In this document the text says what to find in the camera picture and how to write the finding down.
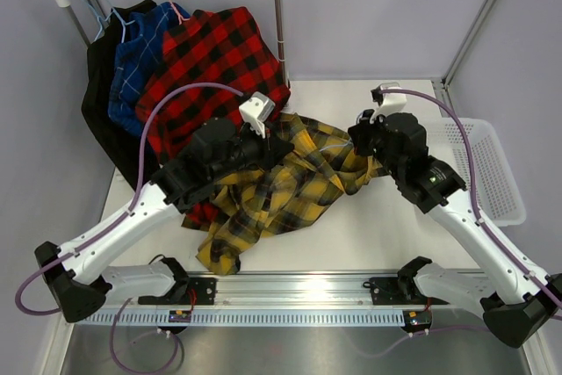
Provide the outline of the light blue wire hanger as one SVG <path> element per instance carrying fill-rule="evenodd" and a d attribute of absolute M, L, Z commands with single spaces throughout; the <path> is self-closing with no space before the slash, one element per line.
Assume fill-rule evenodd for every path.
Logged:
<path fill-rule="evenodd" d="M 362 118 L 363 118 L 363 113 L 362 113 L 362 112 L 358 113 L 357 116 L 356 116 L 355 124 L 359 124 Z M 324 152 L 324 151 L 327 151 L 327 150 L 330 150 L 330 149 L 333 149 L 333 148 L 345 148 L 345 147 L 347 147 L 347 146 L 349 146 L 349 145 L 351 145 L 351 144 L 352 144 L 352 141 L 351 141 L 351 139 L 349 138 L 349 139 L 348 139 L 347 141 L 345 141 L 343 144 L 328 145 L 328 146 L 326 146 L 326 147 L 320 148 L 319 151 L 320 151 L 320 152 Z"/>

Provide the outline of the yellow plaid shirt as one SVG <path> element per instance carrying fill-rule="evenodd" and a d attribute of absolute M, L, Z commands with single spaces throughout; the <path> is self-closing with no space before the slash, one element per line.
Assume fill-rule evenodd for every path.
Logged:
<path fill-rule="evenodd" d="M 223 178 L 211 194 L 213 218 L 197 259 L 210 272 L 241 269 L 241 254 L 264 237 L 310 227 L 343 195 L 354 195 L 386 174 L 373 157 L 356 155 L 342 129 L 298 114 L 283 114 L 277 135 L 294 150 L 271 170 L 242 170 Z"/>

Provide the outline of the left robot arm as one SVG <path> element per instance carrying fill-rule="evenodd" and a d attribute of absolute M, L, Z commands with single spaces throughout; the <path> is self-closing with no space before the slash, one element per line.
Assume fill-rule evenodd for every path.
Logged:
<path fill-rule="evenodd" d="M 157 226 L 209 198 L 215 185 L 239 170 L 272 169 L 294 146 L 272 131 L 256 133 L 245 123 L 211 119 L 187 146 L 154 173 L 131 202 L 88 232 L 57 246 L 35 250 L 43 277 L 64 319 L 83 321 L 106 304 L 139 299 L 143 304 L 177 304 L 190 277 L 174 258 L 136 266 L 112 262 Z"/>

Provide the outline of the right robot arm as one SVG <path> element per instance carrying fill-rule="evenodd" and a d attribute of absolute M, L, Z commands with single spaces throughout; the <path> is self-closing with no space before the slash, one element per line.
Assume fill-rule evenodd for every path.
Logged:
<path fill-rule="evenodd" d="M 465 180 L 429 154 L 426 129 L 413 114 L 368 109 L 348 133 L 356 153 L 376 159 L 402 197 L 447 230 L 486 275 L 477 281 L 418 256 L 397 273 L 405 301 L 425 297 L 459 307 L 511 348 L 556 315 L 561 276 L 526 257 L 474 202 Z"/>

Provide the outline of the red black checked shirt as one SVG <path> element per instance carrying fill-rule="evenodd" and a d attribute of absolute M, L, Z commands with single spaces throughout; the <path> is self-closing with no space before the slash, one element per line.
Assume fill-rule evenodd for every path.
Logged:
<path fill-rule="evenodd" d="M 278 123 L 291 92 L 249 10 L 196 10 L 163 35 L 162 62 L 137 101 L 135 114 L 146 146 L 165 164 L 209 119 L 227 118 L 241 127 L 239 106 L 255 92 L 275 104 L 267 125 Z"/>

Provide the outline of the blue plaid shirt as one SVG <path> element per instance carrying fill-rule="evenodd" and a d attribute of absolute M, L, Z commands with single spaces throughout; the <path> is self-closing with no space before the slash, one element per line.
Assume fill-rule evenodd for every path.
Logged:
<path fill-rule="evenodd" d="M 134 137 L 141 136 L 144 127 L 135 107 L 162 62 L 163 36 L 189 17 L 181 6 L 164 2 L 147 12 L 133 12 L 126 20 L 126 37 L 116 47 L 108 116 Z"/>

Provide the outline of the blue hanger on rack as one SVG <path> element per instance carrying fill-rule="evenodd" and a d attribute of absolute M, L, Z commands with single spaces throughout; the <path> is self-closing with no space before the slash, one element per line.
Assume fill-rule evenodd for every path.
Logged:
<path fill-rule="evenodd" d="M 96 8 L 88 1 L 88 0 L 81 0 L 90 10 L 91 14 L 94 16 L 96 22 L 97 22 L 97 26 L 98 26 L 98 30 L 97 30 L 97 34 L 94 38 L 95 41 L 97 41 L 103 34 L 104 34 L 104 23 L 105 23 L 105 18 L 103 18 L 96 10 Z"/>
<path fill-rule="evenodd" d="M 125 20 L 123 18 L 123 16 L 121 15 L 120 12 L 118 12 L 117 8 L 113 5 L 113 3 L 111 2 L 111 0 L 105 0 L 108 5 L 110 6 L 110 14 L 113 15 L 121 24 L 121 28 L 122 28 L 122 33 L 121 33 L 121 43 L 124 43 L 126 41 L 126 34 L 127 34 L 127 29 L 130 25 L 134 24 L 133 20 Z"/>

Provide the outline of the white perforated basket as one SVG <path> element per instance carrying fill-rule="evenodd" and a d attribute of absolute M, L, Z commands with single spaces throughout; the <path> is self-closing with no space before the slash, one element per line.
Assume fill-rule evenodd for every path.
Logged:
<path fill-rule="evenodd" d="M 521 225 L 526 209 L 493 126 L 481 119 L 462 118 L 460 122 L 472 149 L 479 206 L 498 227 Z M 421 124 L 427 131 L 429 152 L 470 182 L 465 144 L 454 120 L 425 119 Z"/>

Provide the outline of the black garment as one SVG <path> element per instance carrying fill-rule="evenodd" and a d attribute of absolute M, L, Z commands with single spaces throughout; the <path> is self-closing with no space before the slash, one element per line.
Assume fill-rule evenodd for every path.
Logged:
<path fill-rule="evenodd" d="M 97 143 L 128 184 L 135 188 L 138 175 L 142 175 L 143 183 L 148 182 L 153 173 L 159 169 L 159 162 L 154 152 L 148 148 L 144 155 L 143 169 L 139 169 L 141 139 L 114 123 L 108 115 L 110 88 L 115 75 L 115 54 L 121 33 L 120 22 L 115 17 L 111 17 L 104 34 L 88 47 L 88 84 L 81 110 Z"/>

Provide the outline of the aluminium mounting rail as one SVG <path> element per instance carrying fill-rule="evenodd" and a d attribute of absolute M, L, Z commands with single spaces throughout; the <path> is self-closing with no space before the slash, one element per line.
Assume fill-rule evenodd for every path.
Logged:
<path fill-rule="evenodd" d="M 176 299 L 141 293 L 132 297 L 139 306 L 188 306 L 191 296 L 197 306 L 424 306 L 417 290 L 407 293 L 391 274 L 238 274 L 212 277 L 190 274 L 187 288 Z"/>

